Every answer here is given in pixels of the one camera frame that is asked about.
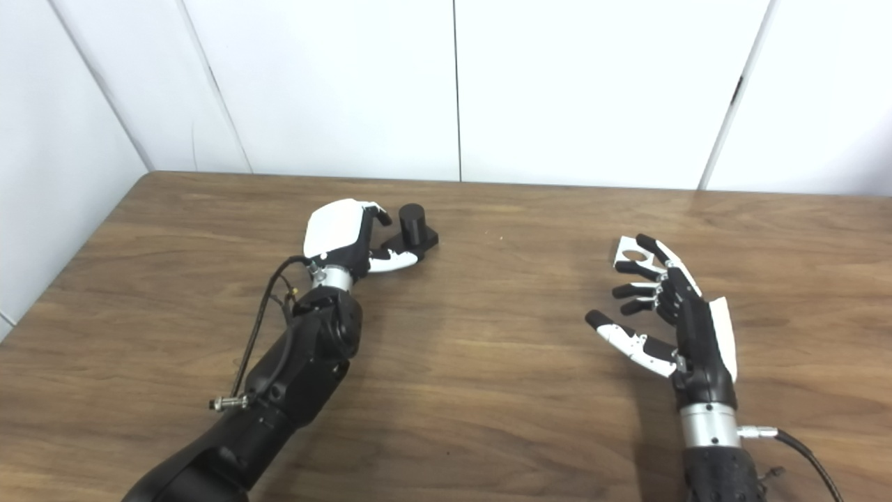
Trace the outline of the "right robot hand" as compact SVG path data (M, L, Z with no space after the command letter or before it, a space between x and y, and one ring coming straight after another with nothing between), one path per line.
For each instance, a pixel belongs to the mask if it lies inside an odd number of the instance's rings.
M707 300L688 267L666 244L638 234L621 237L613 264L640 282L615 287L625 317L655 312L675 331L669 343L589 311L585 320L619 353L671 381L678 408L720 404L738 408L736 342L726 298Z

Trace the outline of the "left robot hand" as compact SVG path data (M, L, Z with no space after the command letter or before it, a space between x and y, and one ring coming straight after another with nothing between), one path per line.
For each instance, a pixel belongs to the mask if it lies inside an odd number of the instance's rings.
M422 258L411 251L371 248L374 222L392 224L376 202L344 198L322 206L310 216L303 253L314 286L349 290L370 273L389 273L414 266Z

